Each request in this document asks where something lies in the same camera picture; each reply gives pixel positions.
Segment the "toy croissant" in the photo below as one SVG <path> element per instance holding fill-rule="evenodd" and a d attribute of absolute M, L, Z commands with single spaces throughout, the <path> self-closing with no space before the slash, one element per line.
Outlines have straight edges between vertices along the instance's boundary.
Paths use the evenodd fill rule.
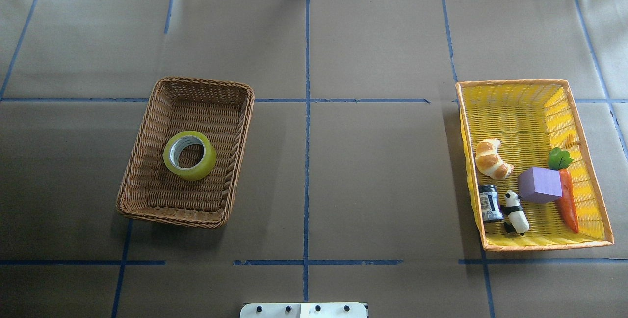
<path fill-rule="evenodd" d="M 506 179 L 514 170 L 514 166 L 505 163 L 497 153 L 501 144 L 499 139 L 491 137 L 480 141 L 475 150 L 477 169 L 495 180 Z"/>

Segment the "yellow tape roll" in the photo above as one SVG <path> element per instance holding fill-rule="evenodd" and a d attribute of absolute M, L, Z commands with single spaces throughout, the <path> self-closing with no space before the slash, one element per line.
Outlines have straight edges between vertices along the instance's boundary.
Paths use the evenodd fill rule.
<path fill-rule="evenodd" d="M 181 168 L 179 166 L 179 155 L 181 155 L 184 148 L 191 145 L 202 145 L 203 157 L 191 168 Z M 187 130 L 168 140 L 166 148 L 163 150 L 163 162 L 168 167 L 168 170 L 182 179 L 199 180 L 206 177 L 216 166 L 216 149 L 201 133 Z"/>

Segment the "panda figurine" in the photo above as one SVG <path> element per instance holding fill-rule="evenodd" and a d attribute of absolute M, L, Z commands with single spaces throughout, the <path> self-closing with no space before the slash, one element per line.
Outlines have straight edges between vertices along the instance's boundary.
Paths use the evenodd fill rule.
<path fill-rule="evenodd" d="M 525 235 L 525 232 L 530 229 L 530 224 L 525 217 L 523 208 L 521 207 L 521 198 L 514 192 L 509 190 L 504 198 L 506 200 L 506 206 L 500 206 L 500 209 L 504 216 L 508 217 L 508 222 L 504 223 L 504 228 L 508 233 L 516 232 L 521 236 Z"/>

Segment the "can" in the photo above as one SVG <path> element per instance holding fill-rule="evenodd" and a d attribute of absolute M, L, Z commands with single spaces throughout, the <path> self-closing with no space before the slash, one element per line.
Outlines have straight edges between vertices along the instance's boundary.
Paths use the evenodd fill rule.
<path fill-rule="evenodd" d="M 482 206 L 482 220 L 484 223 L 504 220 L 499 210 L 499 197 L 497 187 L 494 184 L 480 186 L 480 205 Z"/>

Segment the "purple block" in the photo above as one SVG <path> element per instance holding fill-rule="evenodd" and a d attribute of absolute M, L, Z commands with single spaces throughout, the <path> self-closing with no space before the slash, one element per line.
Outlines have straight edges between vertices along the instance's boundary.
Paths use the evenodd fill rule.
<path fill-rule="evenodd" d="M 558 171 L 533 167 L 519 175 L 519 196 L 535 203 L 553 202 L 563 196 Z"/>

